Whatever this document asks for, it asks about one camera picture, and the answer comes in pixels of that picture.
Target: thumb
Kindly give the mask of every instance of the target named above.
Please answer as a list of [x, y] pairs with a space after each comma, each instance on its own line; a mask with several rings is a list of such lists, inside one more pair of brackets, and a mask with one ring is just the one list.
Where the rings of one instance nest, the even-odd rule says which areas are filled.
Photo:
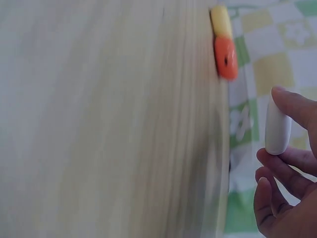
[[272, 88], [272, 97], [277, 107], [305, 129], [314, 127], [317, 121], [317, 102], [281, 87]]

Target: yellow block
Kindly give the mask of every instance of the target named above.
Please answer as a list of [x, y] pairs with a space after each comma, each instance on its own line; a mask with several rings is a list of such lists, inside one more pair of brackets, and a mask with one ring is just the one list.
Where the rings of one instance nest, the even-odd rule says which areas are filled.
[[306, 143], [307, 139], [308, 139], [308, 134], [305, 131], [305, 133], [303, 133], [302, 136], [296, 137], [296, 138], [291, 138], [289, 144], [297, 149], [306, 150], [307, 149], [307, 143]]
[[242, 16], [241, 23], [244, 33], [274, 24], [271, 14], [267, 9], [255, 11]]
[[265, 56], [253, 63], [257, 96], [268, 95], [274, 85], [295, 86], [292, 65], [285, 52]]
[[227, 7], [223, 5], [213, 7], [210, 17], [215, 35], [232, 39], [232, 27]]

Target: finger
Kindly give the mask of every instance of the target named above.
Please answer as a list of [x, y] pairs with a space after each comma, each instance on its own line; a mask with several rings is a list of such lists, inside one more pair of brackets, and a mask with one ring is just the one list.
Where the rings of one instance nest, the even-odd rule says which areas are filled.
[[279, 155], [279, 158], [288, 165], [317, 177], [317, 159], [311, 151], [288, 147], [283, 154]]
[[258, 181], [253, 207], [259, 231], [268, 236], [276, 218], [271, 209], [271, 186], [265, 177]]
[[315, 183], [293, 170], [278, 156], [270, 155], [265, 149], [257, 152], [257, 158], [298, 199], [303, 199], [316, 188]]
[[271, 208], [274, 216], [283, 214], [289, 209], [292, 209], [293, 206], [289, 205], [287, 200], [282, 195], [279, 190], [276, 181], [273, 177], [271, 171], [266, 167], [261, 167], [256, 170], [256, 181], [259, 181], [261, 177], [266, 177], [271, 185], [272, 198], [271, 198]]
[[277, 107], [303, 128], [313, 126], [317, 119], [317, 104], [300, 94], [291, 93], [280, 87], [272, 88], [272, 97]]

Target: yellow piece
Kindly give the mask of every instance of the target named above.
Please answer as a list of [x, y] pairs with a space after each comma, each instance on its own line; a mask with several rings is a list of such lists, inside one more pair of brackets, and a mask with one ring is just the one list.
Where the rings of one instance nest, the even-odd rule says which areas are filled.
[[232, 27], [226, 6], [217, 5], [210, 11], [213, 31], [216, 36], [224, 36], [232, 39]]

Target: hand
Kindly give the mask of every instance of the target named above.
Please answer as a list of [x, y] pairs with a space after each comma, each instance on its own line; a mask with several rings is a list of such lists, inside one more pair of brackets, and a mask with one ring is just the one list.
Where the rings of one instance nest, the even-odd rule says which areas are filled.
[[[312, 151], [288, 148], [279, 156], [257, 153], [264, 165], [256, 171], [254, 212], [259, 231], [268, 238], [317, 237], [317, 183], [290, 167], [317, 177], [317, 102], [282, 88], [273, 88], [277, 107], [308, 130]], [[291, 206], [277, 187], [277, 178], [300, 203]]]

